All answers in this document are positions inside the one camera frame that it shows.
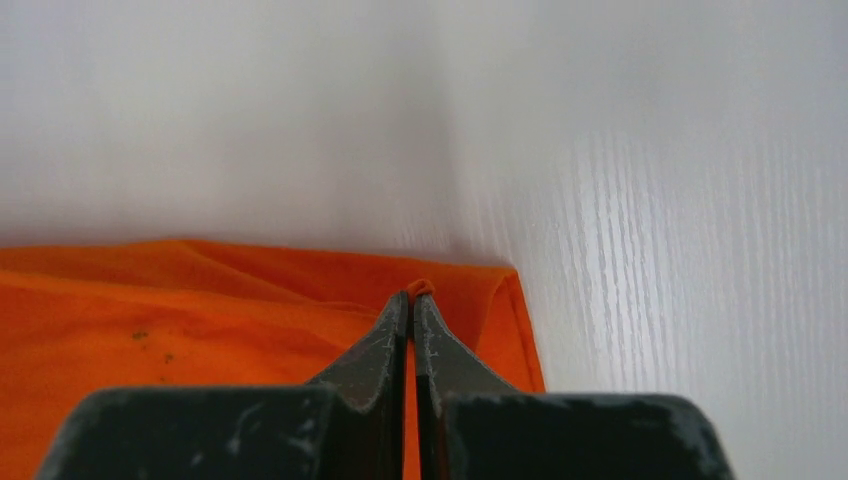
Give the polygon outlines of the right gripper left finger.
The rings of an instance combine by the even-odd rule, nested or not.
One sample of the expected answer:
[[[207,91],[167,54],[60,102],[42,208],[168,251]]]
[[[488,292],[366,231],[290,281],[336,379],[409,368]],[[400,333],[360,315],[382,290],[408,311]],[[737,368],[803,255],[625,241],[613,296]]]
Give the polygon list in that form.
[[[399,479],[409,297],[299,385],[96,391],[59,428],[40,479]]]

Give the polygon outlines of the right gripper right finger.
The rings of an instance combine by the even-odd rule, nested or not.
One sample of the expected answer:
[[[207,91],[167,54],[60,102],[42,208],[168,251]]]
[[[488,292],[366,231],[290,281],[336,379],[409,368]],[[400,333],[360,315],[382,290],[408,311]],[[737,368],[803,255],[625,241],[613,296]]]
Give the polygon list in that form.
[[[424,479],[731,479],[712,423],[657,394],[530,394],[419,296],[413,314]]]

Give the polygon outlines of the orange t shirt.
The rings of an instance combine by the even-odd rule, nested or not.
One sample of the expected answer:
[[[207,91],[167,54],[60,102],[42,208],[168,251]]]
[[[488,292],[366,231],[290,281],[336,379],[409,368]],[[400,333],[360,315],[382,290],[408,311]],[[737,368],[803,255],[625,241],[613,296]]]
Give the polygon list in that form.
[[[521,390],[545,388],[510,267],[170,240],[1,252],[1,475],[30,479],[88,393],[149,384],[301,383],[399,291]]]

